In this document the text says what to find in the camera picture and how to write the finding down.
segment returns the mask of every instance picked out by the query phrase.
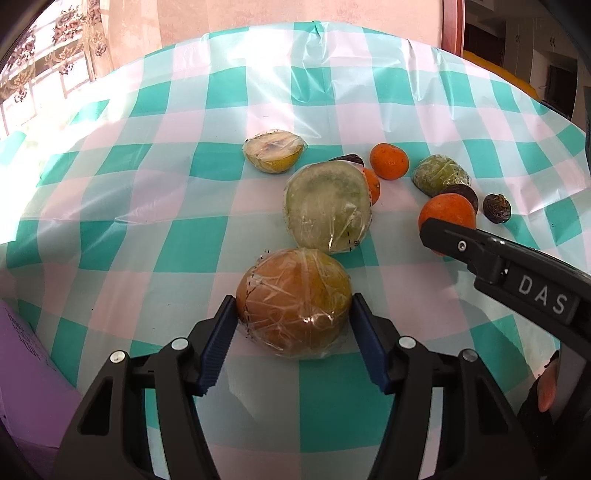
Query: yellow object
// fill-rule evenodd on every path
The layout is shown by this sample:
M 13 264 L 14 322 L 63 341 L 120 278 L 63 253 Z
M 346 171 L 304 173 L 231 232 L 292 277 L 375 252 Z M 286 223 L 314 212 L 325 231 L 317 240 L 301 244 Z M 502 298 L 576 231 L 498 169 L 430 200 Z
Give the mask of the yellow object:
M 275 130 L 257 135 L 244 142 L 244 156 L 259 170 L 281 173 L 291 168 L 300 158 L 306 142 L 291 132 Z
M 503 80 L 506 80 L 510 84 L 516 86 L 519 90 L 528 94 L 534 100 L 541 100 L 538 96 L 538 93 L 529 83 L 517 78 L 515 75 L 508 72 L 504 68 L 499 67 L 498 65 L 495 65 L 494 63 L 489 62 L 488 60 L 482 59 L 478 55 L 474 55 L 472 52 L 467 50 L 464 50 L 462 57 L 464 58 L 464 60 L 471 61 L 474 65 L 478 65 L 479 67 L 482 67 L 483 69 L 488 70 L 489 72 L 497 74 Z

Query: hand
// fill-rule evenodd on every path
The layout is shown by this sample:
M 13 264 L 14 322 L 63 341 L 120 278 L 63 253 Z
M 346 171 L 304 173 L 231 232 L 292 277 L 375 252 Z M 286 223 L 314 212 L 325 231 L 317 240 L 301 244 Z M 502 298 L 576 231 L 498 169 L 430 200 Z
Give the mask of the hand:
M 548 411 L 556 396 L 556 372 L 559 359 L 552 360 L 538 379 L 538 409 Z

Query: lace curtain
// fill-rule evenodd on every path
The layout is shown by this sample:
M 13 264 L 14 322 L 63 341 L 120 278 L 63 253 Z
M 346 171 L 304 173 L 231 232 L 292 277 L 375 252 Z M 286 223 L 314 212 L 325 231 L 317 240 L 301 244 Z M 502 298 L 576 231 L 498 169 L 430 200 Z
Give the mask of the lace curtain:
M 0 73 L 0 103 L 13 94 L 15 102 L 22 102 L 30 82 L 48 69 L 67 75 L 72 69 L 73 57 L 81 52 L 84 52 L 91 82 L 113 70 L 100 0 L 82 0 L 80 5 L 61 10 L 53 27 L 53 44 L 43 56 L 35 54 L 36 31 L 33 25 L 22 37 Z

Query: plastic-wrapped melon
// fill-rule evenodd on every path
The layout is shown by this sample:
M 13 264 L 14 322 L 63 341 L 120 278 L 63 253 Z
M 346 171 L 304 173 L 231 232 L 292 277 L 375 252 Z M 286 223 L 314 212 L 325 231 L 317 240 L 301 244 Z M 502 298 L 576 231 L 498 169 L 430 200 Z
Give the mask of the plastic-wrapped melon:
M 283 214 L 298 246 L 328 254 L 349 252 L 371 223 L 367 182 L 349 162 L 307 165 L 287 182 Z

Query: teal and white checkered tablecloth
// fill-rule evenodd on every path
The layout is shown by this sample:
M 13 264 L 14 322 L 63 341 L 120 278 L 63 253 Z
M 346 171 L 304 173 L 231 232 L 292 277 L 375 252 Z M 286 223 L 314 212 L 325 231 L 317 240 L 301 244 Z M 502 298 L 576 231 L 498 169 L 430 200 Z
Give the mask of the teal and white checkered tablecloth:
M 294 246 L 281 213 L 293 171 L 348 153 L 367 159 L 379 142 L 404 149 L 410 171 L 382 181 L 371 233 L 336 258 L 403 334 L 448 353 L 475 348 L 513 405 L 556 343 L 476 292 L 463 265 L 422 247 L 416 221 L 427 198 L 413 168 L 429 154 L 453 157 L 481 200 L 511 202 L 508 223 L 480 213 L 479 228 L 591 270 L 581 130 L 436 48 L 346 24 L 242 28 L 150 54 L 84 98 L 56 112 L 67 121 L 51 134 L 38 124 L 0 142 L 2 231 L 14 226 L 16 238 L 0 247 L 0 297 L 80 391 L 112 351 L 142 355 L 187 335 L 264 251 Z M 273 176 L 244 160 L 242 143 L 275 128 L 309 147 Z M 223 480 L 359 480 L 391 403 L 350 333 L 330 358 L 299 362 L 237 333 L 197 409 Z M 436 412 L 440 403 L 436 391 Z M 156 472 L 166 476 L 153 393 L 147 406 Z M 439 428 L 435 414 L 425 474 Z

